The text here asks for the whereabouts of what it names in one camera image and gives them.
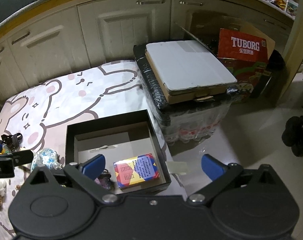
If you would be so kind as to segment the purple trinket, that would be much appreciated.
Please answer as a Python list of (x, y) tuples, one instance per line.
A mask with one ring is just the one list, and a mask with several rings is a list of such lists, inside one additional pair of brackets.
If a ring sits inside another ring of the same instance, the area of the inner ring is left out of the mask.
[(105, 169), (94, 181), (106, 190), (110, 191), (114, 189), (114, 183), (111, 180), (111, 174), (107, 169)]

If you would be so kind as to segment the blue floral white pouch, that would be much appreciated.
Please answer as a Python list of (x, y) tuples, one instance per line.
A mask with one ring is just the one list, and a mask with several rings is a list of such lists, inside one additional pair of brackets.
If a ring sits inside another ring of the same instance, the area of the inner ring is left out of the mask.
[(61, 164), (59, 163), (57, 152), (51, 148), (43, 148), (42, 150), (36, 152), (31, 163), (30, 171), (32, 172), (40, 165), (45, 165), (50, 170), (60, 169)]

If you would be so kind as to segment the colourful card box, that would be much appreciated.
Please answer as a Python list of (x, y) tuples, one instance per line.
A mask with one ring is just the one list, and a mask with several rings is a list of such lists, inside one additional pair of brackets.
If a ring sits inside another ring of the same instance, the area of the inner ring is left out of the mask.
[(137, 186), (160, 177), (158, 166), (151, 153), (113, 163), (119, 189)]

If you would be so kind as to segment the black storage box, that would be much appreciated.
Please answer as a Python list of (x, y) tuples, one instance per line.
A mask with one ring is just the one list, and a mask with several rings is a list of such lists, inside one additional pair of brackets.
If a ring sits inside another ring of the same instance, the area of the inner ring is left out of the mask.
[[(119, 189), (113, 163), (151, 153), (160, 177), (137, 186)], [(80, 122), (67, 127), (65, 163), (84, 163), (101, 154), (114, 183), (113, 194), (158, 193), (171, 183), (166, 157), (146, 110)]]

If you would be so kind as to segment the yellow grey headlamp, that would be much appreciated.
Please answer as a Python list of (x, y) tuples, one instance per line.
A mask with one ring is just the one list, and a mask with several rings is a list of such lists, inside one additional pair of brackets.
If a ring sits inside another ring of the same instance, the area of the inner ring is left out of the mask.
[(16, 151), (20, 147), (20, 143), (23, 140), (21, 133), (15, 135), (1, 135), (0, 144), (5, 144), (11, 151)]

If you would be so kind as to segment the pink bear cartoon mat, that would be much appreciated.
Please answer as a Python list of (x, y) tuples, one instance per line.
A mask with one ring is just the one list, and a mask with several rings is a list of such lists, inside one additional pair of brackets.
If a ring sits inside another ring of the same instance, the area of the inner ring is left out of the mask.
[(51, 148), (64, 163), (68, 125), (148, 108), (136, 63), (115, 61), (9, 98), (0, 112), (0, 138), (21, 133), (22, 147), (34, 152)]

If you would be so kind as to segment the black wrapped crate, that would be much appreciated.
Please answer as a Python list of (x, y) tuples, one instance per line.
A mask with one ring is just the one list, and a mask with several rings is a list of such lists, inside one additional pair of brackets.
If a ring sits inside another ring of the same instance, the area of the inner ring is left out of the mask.
[(153, 70), (146, 46), (135, 45), (133, 53), (149, 109), (158, 122), (166, 143), (173, 145), (177, 141), (188, 143), (208, 139), (227, 115), (231, 104), (236, 101), (239, 89), (230, 86), (220, 94), (199, 98), (193, 94), (168, 95)]

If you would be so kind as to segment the flat brown cardboard box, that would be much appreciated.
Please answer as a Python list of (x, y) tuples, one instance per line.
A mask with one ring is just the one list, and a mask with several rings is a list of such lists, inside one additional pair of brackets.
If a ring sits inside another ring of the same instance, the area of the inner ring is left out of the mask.
[(146, 59), (148, 60), (149, 65), (151, 66), (151, 69), (160, 85), (160, 88), (167, 102), (170, 105), (175, 103), (185, 102), (185, 101), (200, 100), (201, 98), (205, 98), (207, 96), (221, 94), (226, 92), (228, 88), (227, 85), (218, 85), (214, 87), (204, 87), (204, 88), (195, 88), (192, 90), (185, 90), (183, 92), (179, 92), (178, 94), (170, 94), (166, 84), (161, 81), (158, 71), (156, 70), (155, 64), (147, 51), (145, 51), (145, 56)]

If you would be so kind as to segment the black bag on floor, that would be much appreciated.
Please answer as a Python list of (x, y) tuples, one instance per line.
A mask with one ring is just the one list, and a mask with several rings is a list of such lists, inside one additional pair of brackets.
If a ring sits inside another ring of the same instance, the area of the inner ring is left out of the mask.
[(292, 116), (285, 125), (282, 141), (296, 157), (303, 157), (303, 115)]

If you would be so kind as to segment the grey tablet case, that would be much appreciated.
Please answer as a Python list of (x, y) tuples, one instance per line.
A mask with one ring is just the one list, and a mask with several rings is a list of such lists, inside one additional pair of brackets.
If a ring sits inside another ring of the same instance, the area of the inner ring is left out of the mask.
[(230, 71), (195, 40), (149, 43), (146, 51), (170, 94), (237, 82)]

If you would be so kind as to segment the red Tuborg beer carton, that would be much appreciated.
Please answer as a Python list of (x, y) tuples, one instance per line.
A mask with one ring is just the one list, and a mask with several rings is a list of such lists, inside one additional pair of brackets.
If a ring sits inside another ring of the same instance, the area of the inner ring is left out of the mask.
[(217, 57), (237, 80), (235, 101), (247, 101), (266, 70), (266, 39), (236, 30), (220, 29)]

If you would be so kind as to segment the cream cabinet row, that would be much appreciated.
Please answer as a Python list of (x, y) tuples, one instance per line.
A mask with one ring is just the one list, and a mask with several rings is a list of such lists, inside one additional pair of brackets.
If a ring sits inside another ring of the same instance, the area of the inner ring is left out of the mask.
[(283, 49), (294, 23), (262, 0), (50, 0), (0, 24), (0, 109), (45, 80), (112, 60), (136, 44), (180, 40), (216, 15), (241, 18)]

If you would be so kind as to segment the brown cardboard sheet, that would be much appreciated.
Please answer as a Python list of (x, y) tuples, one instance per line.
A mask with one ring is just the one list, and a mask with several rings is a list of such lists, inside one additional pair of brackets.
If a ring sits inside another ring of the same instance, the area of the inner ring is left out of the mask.
[(197, 11), (191, 13), (190, 23), (183, 24), (178, 21), (175, 21), (174, 23), (183, 31), (184, 39), (189, 38), (199, 41), (215, 55), (218, 54), (220, 29), (240, 31), (266, 39), (268, 57), (271, 56), (275, 48), (275, 41), (252, 24), (243, 21), (240, 18), (231, 17), (218, 12)]

